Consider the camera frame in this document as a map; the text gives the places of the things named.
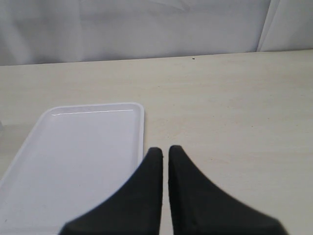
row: wooden table surface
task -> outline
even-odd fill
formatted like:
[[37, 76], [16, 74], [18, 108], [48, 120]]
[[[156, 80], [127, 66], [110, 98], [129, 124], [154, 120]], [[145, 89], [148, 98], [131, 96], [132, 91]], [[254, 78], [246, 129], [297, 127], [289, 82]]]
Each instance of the wooden table surface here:
[[145, 107], [145, 150], [167, 162], [182, 145], [226, 192], [312, 234], [313, 50], [0, 67], [0, 177], [45, 110], [124, 101]]

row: white curtain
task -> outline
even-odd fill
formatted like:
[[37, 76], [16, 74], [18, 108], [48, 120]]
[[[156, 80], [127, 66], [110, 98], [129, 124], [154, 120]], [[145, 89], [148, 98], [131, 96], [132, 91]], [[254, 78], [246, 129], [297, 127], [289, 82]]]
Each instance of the white curtain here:
[[0, 65], [313, 48], [313, 0], [0, 0]]

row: white table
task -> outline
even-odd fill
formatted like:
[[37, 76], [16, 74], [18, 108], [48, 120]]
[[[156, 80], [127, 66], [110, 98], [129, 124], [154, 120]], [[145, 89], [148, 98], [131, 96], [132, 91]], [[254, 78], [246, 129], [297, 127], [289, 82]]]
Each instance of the white table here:
[[122, 101], [145, 107], [145, 149], [167, 162], [181, 144], [225, 191], [312, 234], [313, 50], [0, 67], [0, 176], [45, 110]]

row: white tray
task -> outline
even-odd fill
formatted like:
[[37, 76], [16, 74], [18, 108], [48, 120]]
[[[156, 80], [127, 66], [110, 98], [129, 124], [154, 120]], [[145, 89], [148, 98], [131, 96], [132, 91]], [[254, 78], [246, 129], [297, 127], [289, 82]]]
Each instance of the white tray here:
[[0, 182], [0, 235], [54, 235], [106, 200], [143, 158], [137, 103], [45, 112]]

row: plastic tray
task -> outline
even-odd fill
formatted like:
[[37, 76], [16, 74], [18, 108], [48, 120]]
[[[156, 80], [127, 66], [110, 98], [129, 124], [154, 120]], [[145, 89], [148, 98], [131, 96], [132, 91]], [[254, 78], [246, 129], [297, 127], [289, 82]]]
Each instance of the plastic tray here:
[[118, 190], [143, 158], [137, 103], [45, 112], [0, 182], [1, 235], [54, 235]]

